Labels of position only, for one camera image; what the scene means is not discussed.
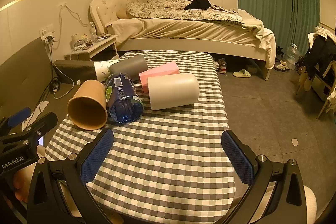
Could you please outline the blue plastic bottle cup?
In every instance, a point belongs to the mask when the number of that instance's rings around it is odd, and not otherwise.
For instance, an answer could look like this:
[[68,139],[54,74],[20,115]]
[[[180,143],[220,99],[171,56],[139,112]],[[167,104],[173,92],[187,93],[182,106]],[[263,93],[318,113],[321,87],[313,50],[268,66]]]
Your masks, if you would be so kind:
[[105,85],[106,109],[113,121],[126,124],[138,120],[143,103],[135,91],[134,83],[125,73],[114,73]]

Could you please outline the brown paper cup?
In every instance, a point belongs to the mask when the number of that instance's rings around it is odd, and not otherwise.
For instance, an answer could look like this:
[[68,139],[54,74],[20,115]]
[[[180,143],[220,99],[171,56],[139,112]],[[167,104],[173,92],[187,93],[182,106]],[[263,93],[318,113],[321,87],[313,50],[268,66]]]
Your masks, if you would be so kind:
[[104,85],[97,80],[85,81],[69,100],[67,113],[72,123],[81,129],[102,128],[108,119]]

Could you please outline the white printed paper cup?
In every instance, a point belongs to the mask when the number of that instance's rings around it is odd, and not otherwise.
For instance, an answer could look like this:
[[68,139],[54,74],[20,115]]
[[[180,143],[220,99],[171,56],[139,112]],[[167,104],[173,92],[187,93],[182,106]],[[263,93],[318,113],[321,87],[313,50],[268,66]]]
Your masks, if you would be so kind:
[[119,59],[106,60],[106,61],[95,61],[94,69],[96,72],[96,77],[99,82],[104,82],[110,75],[109,67],[112,64],[119,62]]

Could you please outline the grey plastic cup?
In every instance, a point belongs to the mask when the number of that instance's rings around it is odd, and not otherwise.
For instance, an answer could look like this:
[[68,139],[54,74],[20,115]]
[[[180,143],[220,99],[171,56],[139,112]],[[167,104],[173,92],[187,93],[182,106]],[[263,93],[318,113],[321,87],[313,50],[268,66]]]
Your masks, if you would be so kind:
[[123,73],[128,75],[133,82],[139,81],[139,74],[147,70],[148,65],[143,55],[121,60],[109,67],[110,75]]

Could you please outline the beige plastic cup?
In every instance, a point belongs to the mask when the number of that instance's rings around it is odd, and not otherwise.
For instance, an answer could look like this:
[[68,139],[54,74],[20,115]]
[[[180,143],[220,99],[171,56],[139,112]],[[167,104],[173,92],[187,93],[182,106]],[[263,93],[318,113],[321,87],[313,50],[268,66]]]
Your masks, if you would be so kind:
[[191,73],[148,78],[150,106],[162,110],[192,105],[199,98],[199,83]]

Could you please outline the pink faceted cup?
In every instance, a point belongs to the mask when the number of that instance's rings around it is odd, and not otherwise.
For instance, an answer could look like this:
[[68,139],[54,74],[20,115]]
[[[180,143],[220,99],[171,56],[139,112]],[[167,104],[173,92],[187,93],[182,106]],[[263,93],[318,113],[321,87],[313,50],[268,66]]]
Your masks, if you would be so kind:
[[157,66],[155,68],[148,69],[147,71],[141,72],[139,74],[139,79],[141,81],[142,90],[145,93],[149,92],[148,78],[150,77],[176,75],[176,74],[179,74],[179,67],[177,66],[175,61],[171,61],[163,65]]

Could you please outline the white bedside table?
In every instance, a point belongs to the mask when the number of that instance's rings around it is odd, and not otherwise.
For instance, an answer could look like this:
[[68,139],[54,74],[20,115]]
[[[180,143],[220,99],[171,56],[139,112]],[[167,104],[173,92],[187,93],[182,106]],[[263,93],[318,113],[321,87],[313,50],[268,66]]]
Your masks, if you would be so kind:
[[116,37],[117,35],[111,35],[108,38],[102,39],[99,42],[94,43],[92,46],[81,49],[71,51],[64,55],[65,60],[81,60],[81,61],[91,61],[93,57],[102,53],[109,47],[113,47],[115,54],[111,57],[111,60],[118,59],[119,54],[116,46]]

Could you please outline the clear water bottle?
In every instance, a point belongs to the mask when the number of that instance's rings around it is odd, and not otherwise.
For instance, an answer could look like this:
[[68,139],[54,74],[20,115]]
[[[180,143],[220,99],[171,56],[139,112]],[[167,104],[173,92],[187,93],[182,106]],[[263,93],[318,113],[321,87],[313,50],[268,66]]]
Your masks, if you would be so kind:
[[96,33],[96,27],[93,22],[89,23],[89,34],[90,34],[90,40],[92,43],[97,42],[97,33]]

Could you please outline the checkered tablecloth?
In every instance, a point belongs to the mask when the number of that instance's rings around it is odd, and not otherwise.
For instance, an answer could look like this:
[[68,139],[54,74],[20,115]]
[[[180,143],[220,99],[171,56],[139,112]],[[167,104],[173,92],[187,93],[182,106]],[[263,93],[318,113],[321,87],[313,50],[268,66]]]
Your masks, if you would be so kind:
[[131,51],[149,68],[170,61],[193,74],[199,98],[191,106],[153,111],[140,82],[143,102],[137,121],[109,119],[114,142],[88,189],[109,210],[151,223],[214,223],[236,192],[234,169],[221,145],[228,117],[213,57],[195,51]]

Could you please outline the white pillow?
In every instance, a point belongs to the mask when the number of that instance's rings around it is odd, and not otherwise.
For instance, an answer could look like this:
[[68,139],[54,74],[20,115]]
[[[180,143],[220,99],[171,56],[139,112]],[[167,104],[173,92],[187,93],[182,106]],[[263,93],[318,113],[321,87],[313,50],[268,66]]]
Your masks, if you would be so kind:
[[130,3],[142,3],[142,0],[108,0],[107,7],[118,19],[129,19],[133,17],[126,11]]

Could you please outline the chair with clothes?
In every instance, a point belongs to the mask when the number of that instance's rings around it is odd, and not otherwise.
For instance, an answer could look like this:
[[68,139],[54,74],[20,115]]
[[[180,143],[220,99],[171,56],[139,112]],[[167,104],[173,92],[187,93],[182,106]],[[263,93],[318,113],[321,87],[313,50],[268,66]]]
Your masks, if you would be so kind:
[[326,100],[318,113],[335,112],[335,34],[317,26],[308,34],[309,49],[297,62],[302,68],[296,93],[309,91],[314,79],[319,79],[328,90]]

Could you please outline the clear water jug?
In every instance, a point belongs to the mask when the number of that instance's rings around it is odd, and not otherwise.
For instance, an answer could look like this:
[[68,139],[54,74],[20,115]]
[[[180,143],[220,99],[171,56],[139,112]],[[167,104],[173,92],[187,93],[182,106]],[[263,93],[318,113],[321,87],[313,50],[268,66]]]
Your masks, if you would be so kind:
[[286,65],[289,69],[295,70],[295,64],[299,59],[299,50],[297,48],[297,45],[292,43],[287,49],[284,56]]

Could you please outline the patterned duvet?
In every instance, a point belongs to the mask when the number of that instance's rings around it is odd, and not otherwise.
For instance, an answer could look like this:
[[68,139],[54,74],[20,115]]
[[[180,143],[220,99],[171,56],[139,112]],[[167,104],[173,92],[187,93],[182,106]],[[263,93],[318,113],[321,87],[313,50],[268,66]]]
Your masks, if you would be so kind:
[[126,11],[129,15],[143,19],[207,20],[242,25],[243,19],[235,9],[225,9],[211,4],[207,10],[185,10],[192,0],[148,0],[130,3]]

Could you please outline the black garment on bed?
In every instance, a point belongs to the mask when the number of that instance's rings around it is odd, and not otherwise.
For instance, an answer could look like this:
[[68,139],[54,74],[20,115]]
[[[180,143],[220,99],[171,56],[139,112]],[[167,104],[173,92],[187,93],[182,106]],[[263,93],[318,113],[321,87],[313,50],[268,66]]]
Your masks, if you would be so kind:
[[184,9],[185,10],[207,10],[211,7],[209,0],[192,0]]

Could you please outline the wall power socket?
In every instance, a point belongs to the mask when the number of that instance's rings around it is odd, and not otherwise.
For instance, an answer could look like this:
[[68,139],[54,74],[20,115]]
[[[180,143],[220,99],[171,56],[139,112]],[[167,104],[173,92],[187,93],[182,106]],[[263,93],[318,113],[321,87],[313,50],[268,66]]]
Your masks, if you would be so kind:
[[39,29],[39,34],[43,41],[49,36],[54,37],[54,32],[55,28],[53,23]]

